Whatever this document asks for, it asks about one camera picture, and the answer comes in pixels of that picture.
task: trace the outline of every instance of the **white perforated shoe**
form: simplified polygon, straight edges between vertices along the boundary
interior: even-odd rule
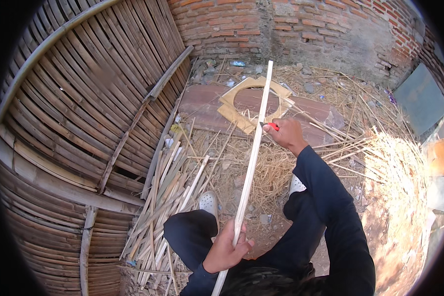
[[[206,191],[202,193],[199,198],[199,209],[205,210],[217,217],[217,199],[215,198],[215,193],[211,191]]]
[[[306,186],[298,179],[296,175],[293,174],[291,177],[291,185],[289,187],[289,195],[293,192],[302,192],[306,190]]]

